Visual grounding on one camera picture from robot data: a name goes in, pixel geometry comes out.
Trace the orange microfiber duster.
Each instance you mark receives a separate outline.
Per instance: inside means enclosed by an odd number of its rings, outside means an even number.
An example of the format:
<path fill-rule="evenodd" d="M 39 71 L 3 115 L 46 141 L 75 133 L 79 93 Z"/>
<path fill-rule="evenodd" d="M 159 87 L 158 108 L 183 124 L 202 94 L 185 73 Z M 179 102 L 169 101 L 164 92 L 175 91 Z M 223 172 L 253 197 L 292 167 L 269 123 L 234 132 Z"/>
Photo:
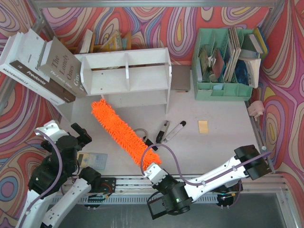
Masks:
<path fill-rule="evenodd" d="M 104 99 L 92 102 L 91 107 L 92 115 L 116 143 L 130 155 L 135 164 L 146 169 L 152 163 L 162 163 L 159 155 L 154 153 L 153 149 L 147 150 L 148 146 L 143 140 Z"/>

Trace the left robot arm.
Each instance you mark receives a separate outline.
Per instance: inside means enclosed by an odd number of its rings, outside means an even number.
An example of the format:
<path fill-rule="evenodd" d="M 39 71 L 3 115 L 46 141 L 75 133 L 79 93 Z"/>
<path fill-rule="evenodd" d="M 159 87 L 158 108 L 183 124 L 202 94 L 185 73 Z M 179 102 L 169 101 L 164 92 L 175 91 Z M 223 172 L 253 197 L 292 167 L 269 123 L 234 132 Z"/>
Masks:
<path fill-rule="evenodd" d="M 43 136 L 41 147 L 50 155 L 33 170 L 18 228 L 57 228 L 78 201 L 100 183 L 101 174 L 86 167 L 81 170 L 73 186 L 49 208 L 61 186 L 79 167 L 77 152 L 92 141 L 87 131 L 77 123 L 72 124 L 71 128 L 78 133 L 78 137 L 62 130 L 54 120 L 34 130 L 36 135 Z"/>

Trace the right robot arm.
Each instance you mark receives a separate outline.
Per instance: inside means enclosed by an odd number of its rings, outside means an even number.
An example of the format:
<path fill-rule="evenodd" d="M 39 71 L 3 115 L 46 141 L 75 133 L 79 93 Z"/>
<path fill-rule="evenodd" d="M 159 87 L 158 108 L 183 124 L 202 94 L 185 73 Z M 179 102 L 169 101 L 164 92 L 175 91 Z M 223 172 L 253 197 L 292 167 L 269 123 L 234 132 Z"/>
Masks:
<path fill-rule="evenodd" d="M 157 199 L 149 198 L 147 205 L 152 219 L 166 214 L 176 216 L 190 210 L 191 204 L 204 194 L 232 192 L 232 187 L 240 185 L 241 180 L 251 178 L 256 180 L 271 172 L 265 158 L 270 151 L 259 153 L 254 145 L 242 146 L 234 150 L 235 156 L 223 165 L 201 176 L 177 180 L 158 164 L 151 163 L 142 168 L 142 175 L 152 183 L 152 188 L 160 193 Z"/>

